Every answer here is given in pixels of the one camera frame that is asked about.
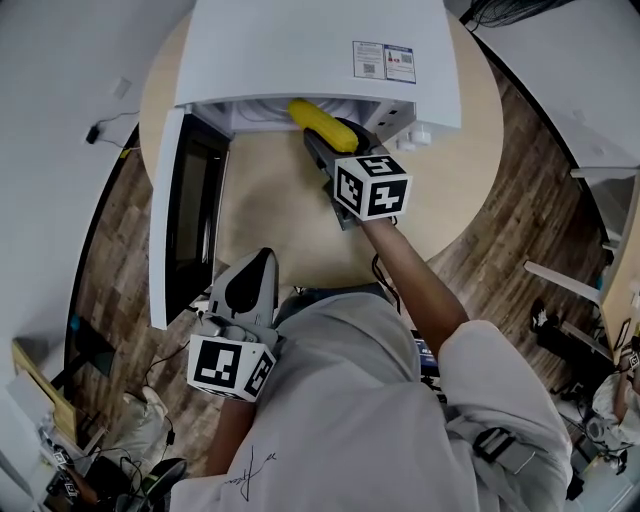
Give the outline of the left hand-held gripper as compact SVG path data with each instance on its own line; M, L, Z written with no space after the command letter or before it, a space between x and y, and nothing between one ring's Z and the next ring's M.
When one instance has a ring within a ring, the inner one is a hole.
M189 340L190 386L256 402L284 343L276 330L265 328L273 324L278 290L278 260L267 247L243 256L214 280L209 311L216 315L206 314Z

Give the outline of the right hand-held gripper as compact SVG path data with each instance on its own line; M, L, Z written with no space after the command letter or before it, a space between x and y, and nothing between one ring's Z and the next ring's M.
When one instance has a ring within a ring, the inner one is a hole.
M340 228L347 231L360 222L403 215L412 177L374 133L346 118L337 120L357 136L358 146L352 154L338 152L310 128L303 130L303 141L316 166L328 177L323 190Z

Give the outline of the yellow corn cob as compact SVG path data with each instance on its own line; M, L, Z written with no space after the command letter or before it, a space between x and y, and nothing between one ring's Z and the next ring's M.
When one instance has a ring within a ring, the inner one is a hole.
M304 99L293 99L287 110L302 130L314 131L336 152L354 153L357 150L359 141L356 133L315 104Z

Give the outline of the white microwave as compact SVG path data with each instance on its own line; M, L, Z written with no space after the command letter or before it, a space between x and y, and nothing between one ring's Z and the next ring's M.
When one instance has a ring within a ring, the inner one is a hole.
M161 106L145 103L152 179L151 323L164 329L213 279L232 141L303 130L307 100L398 153L462 126L458 72L441 0L197 0Z

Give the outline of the person's left forearm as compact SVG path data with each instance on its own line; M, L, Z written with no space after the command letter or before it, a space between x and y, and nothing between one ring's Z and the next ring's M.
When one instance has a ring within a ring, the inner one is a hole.
M226 474L250 431L256 413L254 403L225 400L208 450L206 476Z

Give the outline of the person's right forearm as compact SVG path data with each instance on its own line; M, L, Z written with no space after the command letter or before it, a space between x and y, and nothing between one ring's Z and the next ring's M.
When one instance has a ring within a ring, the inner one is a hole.
M430 269L390 219L361 224L417 331L434 356L469 317L451 290Z

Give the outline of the round light wooden table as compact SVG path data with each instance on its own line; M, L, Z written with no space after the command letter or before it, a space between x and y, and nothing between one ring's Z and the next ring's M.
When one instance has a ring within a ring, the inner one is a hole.
M462 126L397 157L412 175L399 227L423 259L448 247L487 199L503 147L496 80L470 33L449 22L455 51ZM230 146L217 257L232 263L273 249L284 285L340 287L372 280L373 248L361 231L342 230L299 132L236 137Z

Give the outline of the person's white t-shirt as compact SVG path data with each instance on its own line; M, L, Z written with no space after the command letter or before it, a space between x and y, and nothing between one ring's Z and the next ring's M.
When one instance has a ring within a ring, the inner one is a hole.
M321 300L280 332L228 472L179 482L170 512L562 512L568 433L491 323L462 324L440 349L445 404L378 296Z

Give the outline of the black low stand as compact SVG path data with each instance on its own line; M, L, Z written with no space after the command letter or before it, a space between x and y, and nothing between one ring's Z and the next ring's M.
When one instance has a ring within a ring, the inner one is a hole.
M111 374L115 348L84 318L74 314L69 321L75 355L65 363L64 369L51 381L56 390L62 389L87 363L104 377Z

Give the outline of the black helmet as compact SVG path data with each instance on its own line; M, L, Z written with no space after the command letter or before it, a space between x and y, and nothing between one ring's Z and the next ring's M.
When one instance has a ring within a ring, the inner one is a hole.
M186 474L188 463L183 458L170 458L156 464L142 480L141 490L149 504L168 494Z

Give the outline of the black standing fan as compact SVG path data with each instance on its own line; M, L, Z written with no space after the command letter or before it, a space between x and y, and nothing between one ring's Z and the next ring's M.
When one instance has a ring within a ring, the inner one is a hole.
M544 11L548 0L471 0L459 21L478 27L496 28L510 25Z

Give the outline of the light wooden board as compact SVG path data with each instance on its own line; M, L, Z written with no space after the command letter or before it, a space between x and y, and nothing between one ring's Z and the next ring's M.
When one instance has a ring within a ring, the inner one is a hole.
M72 442L77 441L77 414L74 406L45 377L40 368L31 359L23 347L21 339L12 341L12 357L17 373L25 371L44 395L53 403L53 421L55 426Z

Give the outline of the wooden desk with white legs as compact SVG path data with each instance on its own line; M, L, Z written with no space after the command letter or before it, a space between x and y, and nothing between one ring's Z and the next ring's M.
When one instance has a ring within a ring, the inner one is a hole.
M532 261L525 262L524 268L591 301L599 308L609 345L609 349L602 354L617 364L622 349L631 343L636 327L640 325L640 168L578 168L571 171L571 176L582 179L633 180L633 193L624 230L602 286L597 289ZM631 323L625 345L616 350L621 326L627 318L631 319Z

